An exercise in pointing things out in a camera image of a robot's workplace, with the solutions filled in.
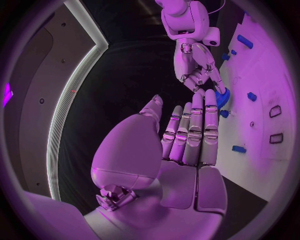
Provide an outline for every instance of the purple light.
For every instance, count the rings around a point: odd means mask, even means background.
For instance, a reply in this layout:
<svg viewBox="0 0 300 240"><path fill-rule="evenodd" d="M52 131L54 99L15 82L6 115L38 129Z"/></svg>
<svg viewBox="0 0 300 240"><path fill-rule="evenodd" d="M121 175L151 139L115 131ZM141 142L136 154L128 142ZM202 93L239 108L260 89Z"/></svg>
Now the purple light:
<svg viewBox="0 0 300 240"><path fill-rule="evenodd" d="M11 91L10 84L7 83L5 86L5 92L4 92L4 100L3 100L3 108L8 103L8 101L12 98L13 92Z"/></svg>

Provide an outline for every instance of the robotic hand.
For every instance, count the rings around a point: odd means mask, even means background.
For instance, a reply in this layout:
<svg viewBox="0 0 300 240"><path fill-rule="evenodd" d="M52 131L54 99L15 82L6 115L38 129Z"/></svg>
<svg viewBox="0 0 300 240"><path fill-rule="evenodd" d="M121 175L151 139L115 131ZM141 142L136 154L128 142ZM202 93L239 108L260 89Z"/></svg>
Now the robotic hand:
<svg viewBox="0 0 300 240"><path fill-rule="evenodd" d="M167 35L176 40L176 78L194 93L210 78L219 93L218 97L221 98L218 99L218 107L221 108L229 100L230 92L224 86L214 57L205 46L220 45L220 30L217 27L209 27L208 12L199 1L155 1L163 7L161 19Z"/></svg>
<svg viewBox="0 0 300 240"><path fill-rule="evenodd" d="M95 153L91 177L105 219L122 239L211 239L227 209L216 164L218 112L212 89L173 110L162 140L158 96L120 122Z"/></svg>

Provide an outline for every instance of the rectangular hole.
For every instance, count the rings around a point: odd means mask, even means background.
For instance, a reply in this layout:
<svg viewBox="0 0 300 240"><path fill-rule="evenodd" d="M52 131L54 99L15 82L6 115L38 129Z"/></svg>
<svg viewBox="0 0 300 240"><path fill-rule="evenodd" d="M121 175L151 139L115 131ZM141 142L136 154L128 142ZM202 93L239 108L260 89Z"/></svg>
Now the rectangular hole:
<svg viewBox="0 0 300 240"><path fill-rule="evenodd" d="M270 144L281 144L284 141L284 134L274 134L270 136Z"/></svg>
<svg viewBox="0 0 300 240"><path fill-rule="evenodd" d="M271 108L270 110L270 118L274 118L281 114L281 107L279 105Z"/></svg>

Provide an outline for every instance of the cable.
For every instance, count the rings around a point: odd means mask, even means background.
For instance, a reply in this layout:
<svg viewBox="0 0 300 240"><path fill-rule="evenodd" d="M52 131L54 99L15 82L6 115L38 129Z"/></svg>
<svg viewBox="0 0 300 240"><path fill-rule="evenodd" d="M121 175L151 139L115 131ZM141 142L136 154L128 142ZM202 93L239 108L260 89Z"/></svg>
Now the cable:
<svg viewBox="0 0 300 240"><path fill-rule="evenodd" d="M224 0L224 3L223 3L223 6L221 6L218 10L216 10L216 11L212 11L212 12L210 12L209 14L213 14L213 13L216 13L217 11L220 11L224 6L225 6L225 3L226 3L226 0Z"/></svg>

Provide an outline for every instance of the blue object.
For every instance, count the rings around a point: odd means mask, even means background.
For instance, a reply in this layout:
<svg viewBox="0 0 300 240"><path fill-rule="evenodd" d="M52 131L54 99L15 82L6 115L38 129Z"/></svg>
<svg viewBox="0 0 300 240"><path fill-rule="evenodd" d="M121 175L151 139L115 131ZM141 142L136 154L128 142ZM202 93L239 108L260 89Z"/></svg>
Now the blue object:
<svg viewBox="0 0 300 240"><path fill-rule="evenodd" d="M228 56L226 53L223 53L222 59L228 61L230 59L230 56Z"/></svg>
<svg viewBox="0 0 300 240"><path fill-rule="evenodd" d="M247 152L246 148L243 148L242 146L235 146L235 145L232 146L232 151L242 153L242 154Z"/></svg>
<svg viewBox="0 0 300 240"><path fill-rule="evenodd" d="M247 94L247 96L248 96L248 98L249 98L251 101L253 101L253 102L255 102L256 99L258 98L253 92L249 92L249 93Z"/></svg>
<svg viewBox="0 0 300 240"><path fill-rule="evenodd" d="M242 35L238 35L237 40L240 41L242 44L245 44L248 48L253 48L253 43L250 42L247 38L243 37Z"/></svg>
<svg viewBox="0 0 300 240"><path fill-rule="evenodd" d="M229 101L230 91L227 88L224 94L220 94L218 91L215 91L215 97L216 97L217 109L221 109Z"/></svg>
<svg viewBox="0 0 300 240"><path fill-rule="evenodd" d="M227 111L227 110L221 110L220 111L220 115L223 117L223 118L228 118L228 116L229 116L229 111Z"/></svg>

